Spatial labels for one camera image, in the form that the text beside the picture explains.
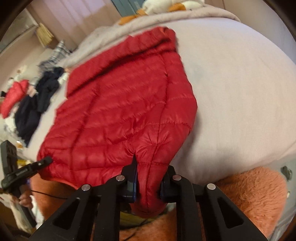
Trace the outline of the left hand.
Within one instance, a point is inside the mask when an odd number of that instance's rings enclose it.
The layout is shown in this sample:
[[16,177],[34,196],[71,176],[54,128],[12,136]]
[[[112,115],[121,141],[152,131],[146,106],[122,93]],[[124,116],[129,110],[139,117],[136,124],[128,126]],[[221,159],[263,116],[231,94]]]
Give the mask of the left hand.
[[31,191],[27,190],[25,191],[18,199],[18,202],[21,206],[32,209],[33,204],[32,204],[32,199],[31,199]]

